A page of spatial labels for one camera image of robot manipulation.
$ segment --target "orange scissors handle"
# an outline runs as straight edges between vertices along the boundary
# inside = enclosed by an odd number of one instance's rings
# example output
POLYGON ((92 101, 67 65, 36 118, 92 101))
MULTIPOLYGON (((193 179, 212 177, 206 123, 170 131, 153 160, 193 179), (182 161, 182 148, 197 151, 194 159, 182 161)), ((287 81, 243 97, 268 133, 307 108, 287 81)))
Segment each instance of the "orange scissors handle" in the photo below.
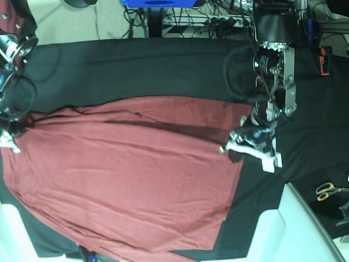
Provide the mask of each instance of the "orange scissors handle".
POLYGON ((335 187, 334 187, 334 185, 331 182, 327 182, 327 183, 322 184, 321 186, 319 186, 316 189, 316 194, 320 195, 320 194, 322 194, 324 192, 332 191, 334 188, 335 187))
POLYGON ((338 188, 330 182, 324 183, 316 189, 317 201, 324 201, 339 192, 349 192, 349 188, 338 188))

